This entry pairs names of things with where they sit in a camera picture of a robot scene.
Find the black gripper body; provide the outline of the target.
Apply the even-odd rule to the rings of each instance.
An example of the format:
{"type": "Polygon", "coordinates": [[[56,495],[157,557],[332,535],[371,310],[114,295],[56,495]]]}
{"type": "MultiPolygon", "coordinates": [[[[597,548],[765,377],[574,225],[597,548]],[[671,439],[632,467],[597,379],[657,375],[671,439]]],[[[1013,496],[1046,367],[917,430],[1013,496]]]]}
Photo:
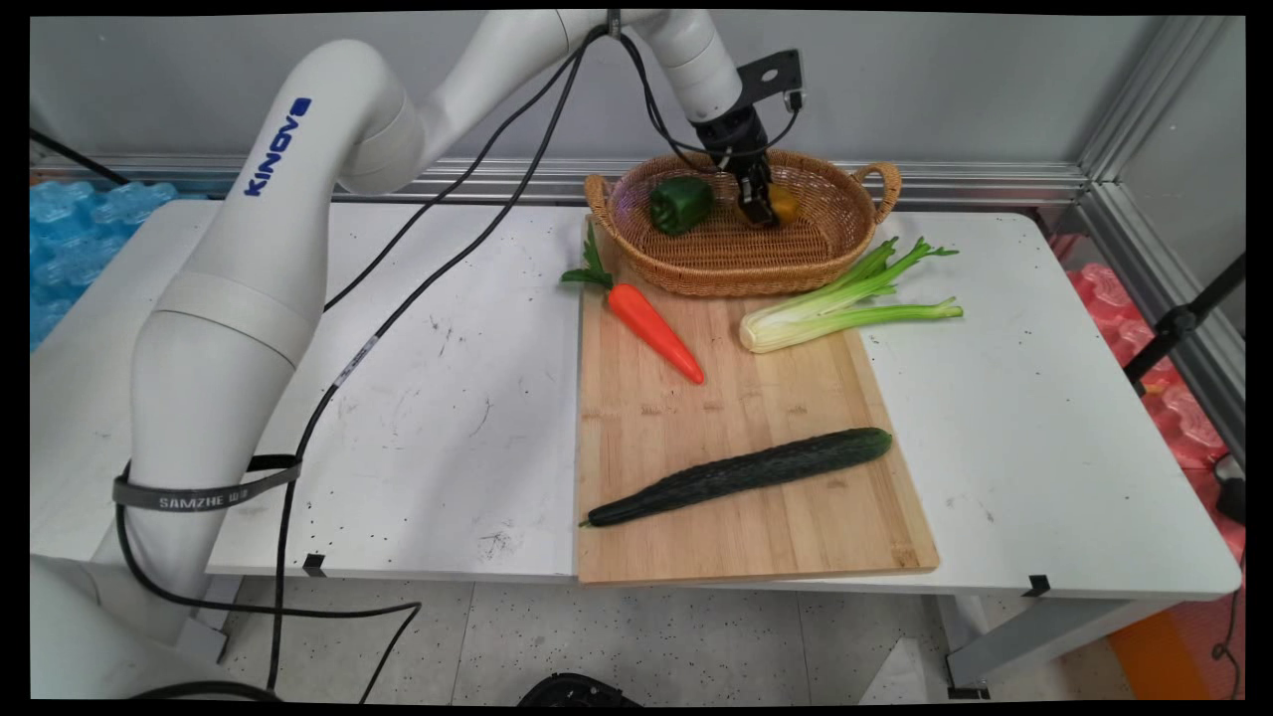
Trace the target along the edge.
{"type": "Polygon", "coordinates": [[[703,150],[717,171],[738,182],[771,182],[768,131],[755,104],[741,104],[715,118],[694,122],[703,150]]]}

